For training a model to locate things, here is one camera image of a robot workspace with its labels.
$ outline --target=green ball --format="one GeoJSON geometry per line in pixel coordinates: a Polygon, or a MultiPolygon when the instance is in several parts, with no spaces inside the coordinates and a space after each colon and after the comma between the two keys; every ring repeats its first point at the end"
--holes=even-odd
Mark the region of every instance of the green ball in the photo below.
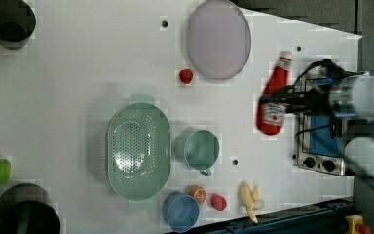
{"type": "Polygon", "coordinates": [[[11,163],[6,159],[0,159],[0,184],[8,182],[11,175],[11,163]]]}

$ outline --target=toy banana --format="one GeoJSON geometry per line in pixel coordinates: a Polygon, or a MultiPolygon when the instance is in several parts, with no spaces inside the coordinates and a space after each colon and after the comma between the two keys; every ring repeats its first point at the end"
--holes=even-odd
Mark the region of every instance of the toy banana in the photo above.
{"type": "Polygon", "coordinates": [[[248,216],[254,223],[258,223],[256,215],[253,212],[253,209],[261,209],[264,206],[263,201],[260,199],[259,188],[254,186],[254,189],[251,190],[246,182],[243,182],[240,187],[240,195],[242,197],[243,205],[247,211],[248,216]]]}

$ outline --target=red ball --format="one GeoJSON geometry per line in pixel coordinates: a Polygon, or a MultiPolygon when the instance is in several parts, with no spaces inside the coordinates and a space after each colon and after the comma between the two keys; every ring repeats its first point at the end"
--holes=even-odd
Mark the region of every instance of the red ball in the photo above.
{"type": "Polygon", "coordinates": [[[180,80],[184,84],[190,84],[191,80],[193,79],[193,71],[190,69],[185,69],[180,71],[180,80]]]}
{"type": "Polygon", "coordinates": [[[227,207],[226,199],[220,195],[211,196],[211,205],[218,211],[223,211],[227,207]]]}

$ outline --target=ketchup bottle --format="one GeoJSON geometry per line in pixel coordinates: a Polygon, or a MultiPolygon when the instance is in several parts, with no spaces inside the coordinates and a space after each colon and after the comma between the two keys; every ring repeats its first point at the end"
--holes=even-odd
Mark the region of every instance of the ketchup bottle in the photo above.
{"type": "MultiPolygon", "coordinates": [[[[271,92],[287,85],[291,58],[292,54],[289,51],[283,51],[280,53],[278,62],[276,63],[272,76],[263,91],[263,95],[270,94],[271,92]]],[[[259,103],[257,106],[255,125],[266,135],[276,135],[283,125],[285,112],[286,109],[284,104],[259,103]]]]}

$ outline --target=appliance knob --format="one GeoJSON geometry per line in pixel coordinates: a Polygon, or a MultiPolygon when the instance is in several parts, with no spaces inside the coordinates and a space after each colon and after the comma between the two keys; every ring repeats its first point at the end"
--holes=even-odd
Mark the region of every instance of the appliance knob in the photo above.
{"type": "Polygon", "coordinates": [[[303,163],[304,163],[308,168],[312,168],[312,167],[315,165],[315,159],[313,159],[312,157],[308,157],[305,161],[303,161],[303,163]]]}
{"type": "Polygon", "coordinates": [[[323,163],[323,166],[324,168],[328,171],[328,172],[332,172],[333,170],[335,170],[335,163],[333,163],[332,161],[330,160],[327,160],[327,161],[324,161],[323,163]]]}

